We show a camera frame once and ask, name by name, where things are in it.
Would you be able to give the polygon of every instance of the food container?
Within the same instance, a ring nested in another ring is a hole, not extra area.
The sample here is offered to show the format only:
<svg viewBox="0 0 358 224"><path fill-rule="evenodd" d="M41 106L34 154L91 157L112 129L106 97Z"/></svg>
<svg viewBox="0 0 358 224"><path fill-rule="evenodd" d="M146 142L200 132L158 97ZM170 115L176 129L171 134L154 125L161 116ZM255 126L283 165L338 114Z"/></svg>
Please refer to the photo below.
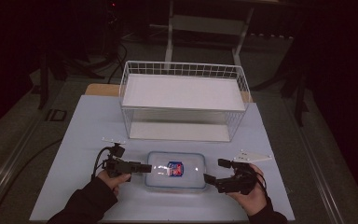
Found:
<svg viewBox="0 0 358 224"><path fill-rule="evenodd" d="M150 189L170 192L200 192L206 187L205 158L199 153L151 151L147 163L152 172L146 174Z"/></svg>

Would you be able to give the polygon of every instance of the white table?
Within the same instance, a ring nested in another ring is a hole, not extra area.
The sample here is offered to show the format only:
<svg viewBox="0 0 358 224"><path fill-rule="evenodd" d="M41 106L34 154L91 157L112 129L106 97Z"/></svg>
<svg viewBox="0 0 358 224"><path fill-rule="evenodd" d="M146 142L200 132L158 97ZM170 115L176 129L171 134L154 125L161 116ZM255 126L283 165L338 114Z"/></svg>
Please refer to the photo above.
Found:
<svg viewBox="0 0 358 224"><path fill-rule="evenodd" d="M217 159L232 160L241 149L271 155L260 161L267 180L268 195L275 210L289 220L294 214L271 150L269 139L256 104L251 104L230 143L186 141L129 140L124 128L118 98L83 95L77 105L61 147L48 173L31 214L32 221L47 221L61 211L76 189L89 181L97 154L112 144L103 137L126 141L125 161L146 163L152 150L196 152L205 156L207 173L218 178L232 175L231 169L219 167ZM106 212L104 222L239 222L247 216L238 204L215 187L202 193L166 193L147 189L144 176L134 174L130 183L120 188L119 202Z"/></svg>

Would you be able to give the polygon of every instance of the metal stand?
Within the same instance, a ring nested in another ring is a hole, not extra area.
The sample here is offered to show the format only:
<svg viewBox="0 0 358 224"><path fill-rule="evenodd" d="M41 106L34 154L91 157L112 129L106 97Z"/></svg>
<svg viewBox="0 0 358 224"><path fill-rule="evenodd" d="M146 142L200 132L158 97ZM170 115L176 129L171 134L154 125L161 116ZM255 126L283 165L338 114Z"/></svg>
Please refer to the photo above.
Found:
<svg viewBox="0 0 358 224"><path fill-rule="evenodd" d="M165 52L165 62L169 63L172 61L173 43L172 43L172 32L173 30L186 30L194 32L205 32L212 34L222 35L238 35L239 41L235 48L232 50L232 56L234 64L241 66L240 52L243 41L245 40L246 33L249 28L249 24L254 12L254 8L251 7L248 10L246 21L234 21L234 20L223 20L214 18L203 18L203 17L192 17L185 15L175 15L173 13L173 0L170 1L170 17L168 20L168 44Z"/></svg>

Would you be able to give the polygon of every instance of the person's arm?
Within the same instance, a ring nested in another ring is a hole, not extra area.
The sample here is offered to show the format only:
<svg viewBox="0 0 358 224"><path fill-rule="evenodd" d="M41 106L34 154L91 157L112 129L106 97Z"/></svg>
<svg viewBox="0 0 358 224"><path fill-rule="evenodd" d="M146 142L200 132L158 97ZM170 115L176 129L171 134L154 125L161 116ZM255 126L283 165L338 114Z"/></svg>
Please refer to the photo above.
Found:
<svg viewBox="0 0 358 224"><path fill-rule="evenodd" d="M97 223L117 203L118 185L130 176L110 178L106 171L100 172L86 187L75 191L66 206L48 224Z"/></svg>
<svg viewBox="0 0 358 224"><path fill-rule="evenodd" d="M251 167L260 175L263 172L255 165ZM260 183L263 183L263 178L258 177ZM237 201L246 212L251 224L286 224L287 219L281 213L275 212L272 207L271 199L266 195L263 186L256 184L255 188L248 194L228 193L228 196Z"/></svg>

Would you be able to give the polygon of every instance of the human hand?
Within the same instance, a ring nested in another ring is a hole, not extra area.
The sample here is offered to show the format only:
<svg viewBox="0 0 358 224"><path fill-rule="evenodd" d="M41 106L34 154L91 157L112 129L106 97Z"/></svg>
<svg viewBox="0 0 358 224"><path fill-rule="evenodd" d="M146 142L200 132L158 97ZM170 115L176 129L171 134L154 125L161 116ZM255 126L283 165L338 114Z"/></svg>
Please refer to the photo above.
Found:
<svg viewBox="0 0 358 224"><path fill-rule="evenodd" d="M250 164L250 166L257 173L263 175L263 172L257 166L253 164ZM260 175L257 178L260 180L260 183L263 183L264 180ZM227 195L237 201L248 216L255 215L267 205L264 187L260 186L259 183L255 184L255 188L248 195L243 195L239 192L227 193Z"/></svg>
<svg viewBox="0 0 358 224"><path fill-rule="evenodd" d="M107 185L107 187L115 193L116 196L118 196L119 185L125 183L128 179L130 179L130 177L130 174L123 174L111 178L105 170L98 173L98 178L100 178Z"/></svg>

